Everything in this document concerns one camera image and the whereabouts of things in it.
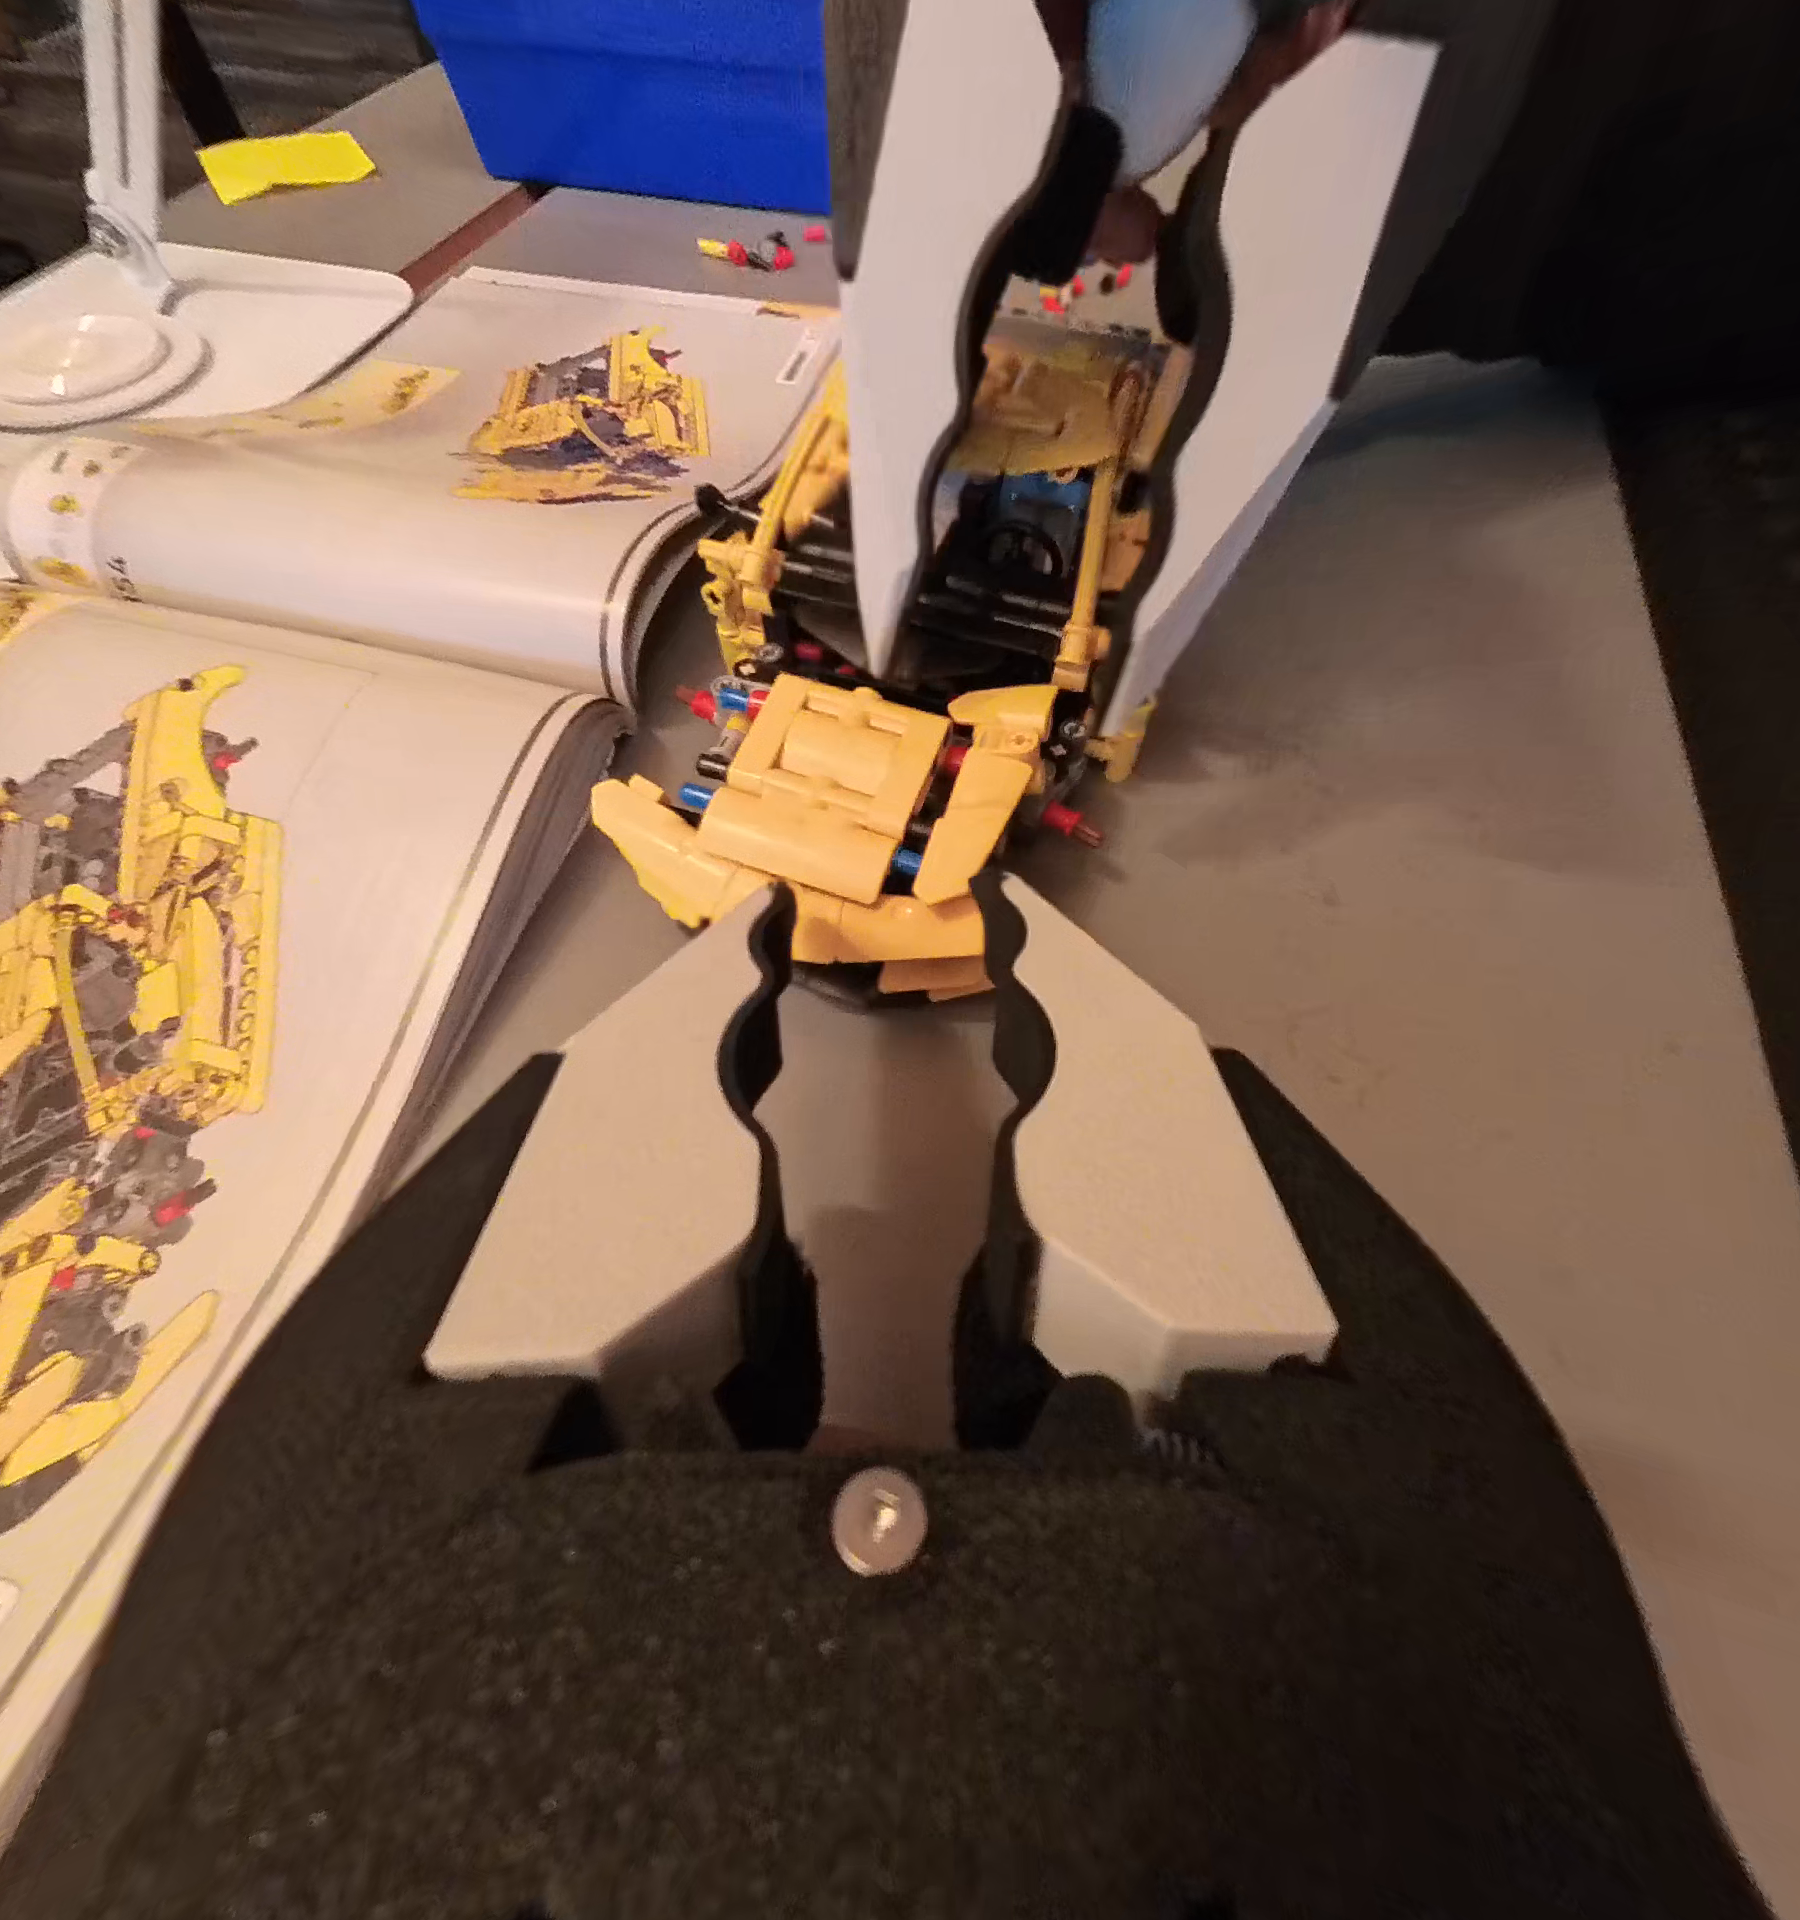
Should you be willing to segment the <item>white lamp base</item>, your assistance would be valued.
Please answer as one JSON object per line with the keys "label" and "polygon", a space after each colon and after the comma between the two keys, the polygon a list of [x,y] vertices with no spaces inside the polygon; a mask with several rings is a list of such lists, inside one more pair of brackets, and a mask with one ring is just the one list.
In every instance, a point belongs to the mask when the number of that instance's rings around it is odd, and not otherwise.
{"label": "white lamp base", "polygon": [[165,241],[153,3],[76,7],[86,246],[0,294],[0,433],[272,407],[411,309],[405,279]]}

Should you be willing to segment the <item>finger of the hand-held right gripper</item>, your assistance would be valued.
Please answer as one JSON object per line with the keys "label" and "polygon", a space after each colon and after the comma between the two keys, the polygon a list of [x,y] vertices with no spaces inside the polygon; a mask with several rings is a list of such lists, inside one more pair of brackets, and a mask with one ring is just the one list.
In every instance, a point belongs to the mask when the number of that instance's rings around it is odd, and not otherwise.
{"label": "finger of the hand-held right gripper", "polygon": [[1085,98],[1088,6],[836,6],[836,277],[863,667],[898,672],[1009,234]]}
{"label": "finger of the hand-held right gripper", "polygon": [[1199,345],[1151,468],[1151,541],[1104,704],[1160,693],[1337,410],[1342,351],[1440,44],[1349,32],[1199,167]]}

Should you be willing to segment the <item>scattered red brick pins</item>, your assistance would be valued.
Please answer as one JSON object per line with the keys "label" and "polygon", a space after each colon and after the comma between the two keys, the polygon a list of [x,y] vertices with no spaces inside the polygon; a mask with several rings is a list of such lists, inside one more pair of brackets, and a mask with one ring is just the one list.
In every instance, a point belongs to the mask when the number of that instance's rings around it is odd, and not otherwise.
{"label": "scattered red brick pins", "polygon": [[[767,231],[759,243],[746,243],[736,236],[695,236],[695,252],[754,273],[790,273],[796,266],[796,254],[783,231]],[[1065,284],[1037,284],[1032,292],[1035,309],[1055,319],[1066,315],[1088,297],[1122,294],[1133,280],[1133,273],[1137,269],[1130,264],[1107,266],[1094,261]]]}

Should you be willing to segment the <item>yellow brick car model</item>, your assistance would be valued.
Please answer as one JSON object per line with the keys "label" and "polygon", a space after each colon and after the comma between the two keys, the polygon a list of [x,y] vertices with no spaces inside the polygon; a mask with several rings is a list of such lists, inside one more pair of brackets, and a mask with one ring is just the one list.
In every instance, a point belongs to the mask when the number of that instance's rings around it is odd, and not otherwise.
{"label": "yellow brick car model", "polygon": [[690,931],[770,882],[792,963],[844,1002],[982,997],[972,879],[1043,833],[1101,842],[1075,797],[1126,781],[1155,699],[1112,726],[1115,631],[1151,531],[1182,354],[1145,328],[1002,319],[935,480],[930,556],[883,672],[854,611],[849,416],[827,375],[754,505],[701,487],[701,605],[724,673],[695,777],[603,781],[593,823]]}

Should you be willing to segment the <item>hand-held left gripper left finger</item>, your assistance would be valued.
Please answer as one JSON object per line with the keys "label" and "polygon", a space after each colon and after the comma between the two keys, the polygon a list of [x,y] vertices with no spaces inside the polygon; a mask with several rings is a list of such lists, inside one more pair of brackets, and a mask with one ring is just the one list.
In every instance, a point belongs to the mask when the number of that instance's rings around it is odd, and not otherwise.
{"label": "hand-held left gripper left finger", "polygon": [[622,1432],[708,1399],[739,1448],[796,1448],[796,1250],[757,1117],[795,920],[757,888],[559,1048],[432,1377],[581,1381]]}

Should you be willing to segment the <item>grey desk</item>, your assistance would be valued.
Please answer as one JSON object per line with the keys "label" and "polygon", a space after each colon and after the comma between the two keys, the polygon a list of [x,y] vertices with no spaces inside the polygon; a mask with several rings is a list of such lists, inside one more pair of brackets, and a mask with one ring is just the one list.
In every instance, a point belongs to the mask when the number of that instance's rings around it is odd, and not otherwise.
{"label": "grey desk", "polygon": [[1199,1024],[1337,1331],[975,1416],[993,1002],[786,986],[757,1117],[796,1448],[423,1351],[550,1059],[687,940],[597,829],[525,1012],[199,1433],[21,1766],[0,1916],[1776,1916],[1600,1459],[1759,1065],[1608,453],[1366,374],[1151,718],[1009,877]]}

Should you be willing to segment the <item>blue plastic bin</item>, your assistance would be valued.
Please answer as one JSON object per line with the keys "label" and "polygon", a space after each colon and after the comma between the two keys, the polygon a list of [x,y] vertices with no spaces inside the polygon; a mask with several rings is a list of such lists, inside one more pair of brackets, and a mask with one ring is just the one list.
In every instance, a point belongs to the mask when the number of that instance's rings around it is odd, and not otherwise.
{"label": "blue plastic bin", "polygon": [[488,176],[827,216],[819,3],[415,3]]}

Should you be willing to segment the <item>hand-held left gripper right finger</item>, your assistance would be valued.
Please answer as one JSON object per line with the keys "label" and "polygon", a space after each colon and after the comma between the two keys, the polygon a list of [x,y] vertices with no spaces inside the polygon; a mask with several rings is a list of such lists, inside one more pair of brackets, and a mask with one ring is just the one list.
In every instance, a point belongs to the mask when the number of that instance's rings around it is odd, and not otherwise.
{"label": "hand-held left gripper right finger", "polygon": [[975,1416],[1322,1358],[1337,1331],[1199,1024],[1018,877],[975,879],[1008,1115],[975,1259]]}

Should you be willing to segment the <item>open instruction booklet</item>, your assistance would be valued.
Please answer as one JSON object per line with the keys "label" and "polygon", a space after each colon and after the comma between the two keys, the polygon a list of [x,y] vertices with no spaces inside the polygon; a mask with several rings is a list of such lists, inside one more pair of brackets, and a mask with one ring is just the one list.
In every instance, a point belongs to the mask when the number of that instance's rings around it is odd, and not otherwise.
{"label": "open instruction booklet", "polygon": [[833,355],[821,309],[468,270],[318,393],[1,477],[0,1781]]}

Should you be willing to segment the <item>yellow paper slip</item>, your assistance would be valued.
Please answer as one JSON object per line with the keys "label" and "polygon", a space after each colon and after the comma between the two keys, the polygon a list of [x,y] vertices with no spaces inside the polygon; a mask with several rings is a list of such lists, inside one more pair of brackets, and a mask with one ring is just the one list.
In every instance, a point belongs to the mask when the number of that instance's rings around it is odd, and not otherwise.
{"label": "yellow paper slip", "polygon": [[224,140],[196,150],[196,162],[224,207],[293,190],[346,187],[376,171],[351,131]]}

